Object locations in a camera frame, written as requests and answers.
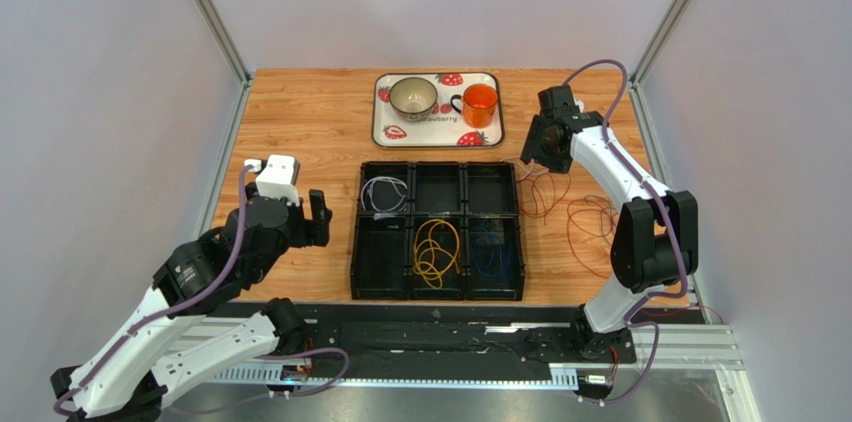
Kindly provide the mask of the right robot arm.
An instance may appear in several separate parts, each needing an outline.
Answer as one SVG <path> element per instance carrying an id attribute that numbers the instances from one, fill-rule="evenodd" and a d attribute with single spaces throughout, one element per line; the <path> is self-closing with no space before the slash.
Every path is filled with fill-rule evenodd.
<path id="1" fill-rule="evenodd" d="M 698 205 L 674 192 L 630 156 L 606 118 L 584 112 L 570 86 L 538 94 L 521 159 L 566 174 L 578 163 L 619 209 L 610 248 L 612 274 L 576 312 L 571 349 L 596 360 L 626 334 L 632 318 L 665 288 L 686 285 L 698 266 Z"/>

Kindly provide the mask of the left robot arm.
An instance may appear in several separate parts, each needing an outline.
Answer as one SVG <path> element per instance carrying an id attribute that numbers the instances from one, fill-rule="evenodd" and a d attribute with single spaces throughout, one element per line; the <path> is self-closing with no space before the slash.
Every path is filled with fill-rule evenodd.
<path id="1" fill-rule="evenodd" d="M 224 226 L 178 246 L 132 315 L 89 361 L 50 378 L 54 411 L 69 421 L 153 421 L 186 392 L 253 358 L 311 358 L 307 324 L 274 298 L 230 331 L 168 351 L 220 306 L 260 283 L 288 250 L 324 247 L 333 212 L 322 191 L 300 200 L 263 196 L 250 184 Z"/>

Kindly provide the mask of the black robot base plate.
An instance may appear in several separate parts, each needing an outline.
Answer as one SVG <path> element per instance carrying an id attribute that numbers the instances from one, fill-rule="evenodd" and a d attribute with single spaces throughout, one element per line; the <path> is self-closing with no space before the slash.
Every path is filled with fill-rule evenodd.
<path id="1" fill-rule="evenodd" d="M 339 348 L 349 379 L 544 381 L 556 363 L 609 371 L 636 362 L 630 335 L 596 360 L 571 349 L 572 306 L 446 304 L 312 304 L 295 306 L 304 319 L 274 354 Z"/>

